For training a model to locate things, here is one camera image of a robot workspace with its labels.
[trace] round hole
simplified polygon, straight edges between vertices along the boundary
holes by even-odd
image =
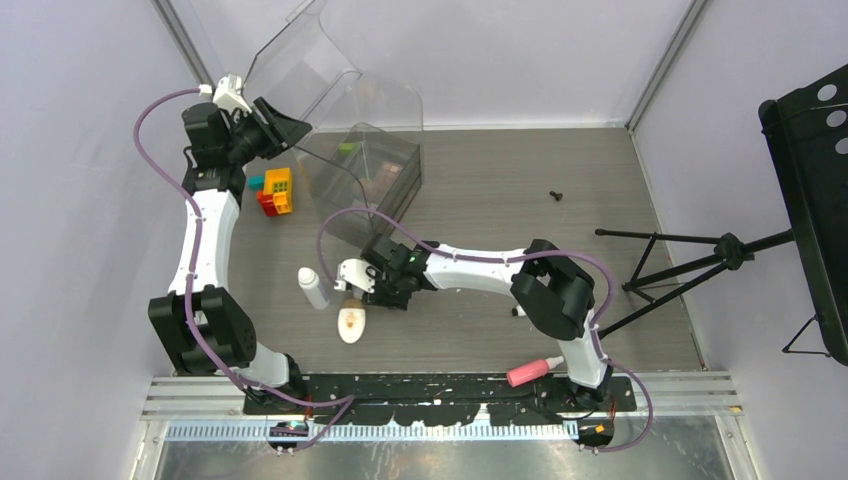
[[[840,155],[848,155],[848,137],[836,142],[836,153]]]
[[[827,126],[838,127],[845,123],[845,118],[848,118],[848,113],[845,113],[844,110],[830,112],[830,115],[827,116]]]
[[[822,102],[826,102],[836,95],[836,85],[825,85],[819,89],[818,97]]]

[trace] gray wood surface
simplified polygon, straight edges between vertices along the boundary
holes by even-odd
[[[657,228],[623,129],[427,132],[424,162],[425,184],[403,223],[425,239],[509,250],[544,238],[595,256],[621,282],[645,243],[595,237],[594,229]],[[230,291],[255,323],[260,342],[293,355],[306,372],[503,371],[558,354],[554,341],[529,320],[510,316],[510,298],[466,290],[417,293],[407,312],[371,308],[362,339],[344,344],[336,328],[341,294],[328,309],[316,311],[297,285],[299,267],[318,271],[320,222],[293,157],[257,160],[248,173],[280,166],[295,167],[294,213],[267,218],[255,198],[246,196],[230,254]],[[563,192],[564,199],[555,202],[550,190]],[[332,238],[324,244],[333,261],[358,253]],[[668,266],[664,246],[657,245],[644,271]],[[606,288],[596,278],[600,303]],[[620,293],[601,324],[642,305],[640,298]],[[619,330],[603,346],[635,370],[699,367],[680,301]]]

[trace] transparent container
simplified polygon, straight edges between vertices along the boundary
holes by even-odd
[[[406,85],[357,69],[321,24],[325,4],[301,7],[256,54],[244,96],[249,102],[264,97],[312,125],[292,151],[322,220],[354,206],[400,220],[423,178],[421,98]],[[374,233],[392,230],[362,213],[339,217],[328,233],[363,248]]]

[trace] yellow toy block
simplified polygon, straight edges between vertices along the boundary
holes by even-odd
[[[291,192],[291,169],[276,168],[265,172],[265,185],[262,188],[262,193],[272,196],[274,208],[278,214],[291,213]]]

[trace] black tripod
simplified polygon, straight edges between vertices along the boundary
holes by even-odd
[[[619,328],[625,325],[628,325],[629,323],[633,322],[642,315],[645,315],[646,313],[651,312],[662,305],[665,305],[669,301],[679,297],[680,295],[688,292],[689,290],[692,290],[693,288],[715,277],[716,275],[725,270],[738,270],[744,262],[754,259],[754,253],[765,250],[767,248],[783,245],[784,243],[789,243],[795,240],[795,237],[792,235],[791,229],[785,232],[772,235],[770,237],[761,238],[760,240],[751,243],[742,243],[732,233],[726,233],[722,235],[721,238],[714,238],[689,237],[684,235],[663,235],[661,233],[615,232],[612,230],[604,230],[599,228],[595,230],[595,235],[601,237],[609,235],[613,237],[645,238],[648,240],[648,246],[645,248],[645,253],[642,254],[642,258],[639,260],[639,264],[636,266],[636,271],[633,272],[633,276],[630,277],[630,280],[624,285],[622,285],[621,288],[625,292],[633,292],[651,303],[624,317],[618,322],[604,329],[601,329],[601,331],[598,332],[600,338],[606,337],[610,333],[618,330]],[[645,266],[645,261],[648,259],[648,255],[651,253],[651,249],[654,248],[654,243],[656,243],[657,240],[665,240],[670,242],[703,243],[707,245],[715,245],[715,248],[713,249],[712,255],[708,255],[704,258],[699,258],[698,260],[693,260],[691,262],[684,263],[683,265],[678,265],[676,267],[663,270],[662,272],[657,272],[652,275],[639,278],[639,274],[642,272],[642,267]],[[695,270],[700,270],[702,268],[706,268],[713,265],[715,265],[713,268],[698,275],[692,280],[689,280],[688,282],[680,285],[679,287],[675,288],[674,290],[663,295],[660,298],[654,298],[641,290],[642,287],[645,287],[652,283],[661,282],[670,278],[675,278],[678,275],[694,272]]]

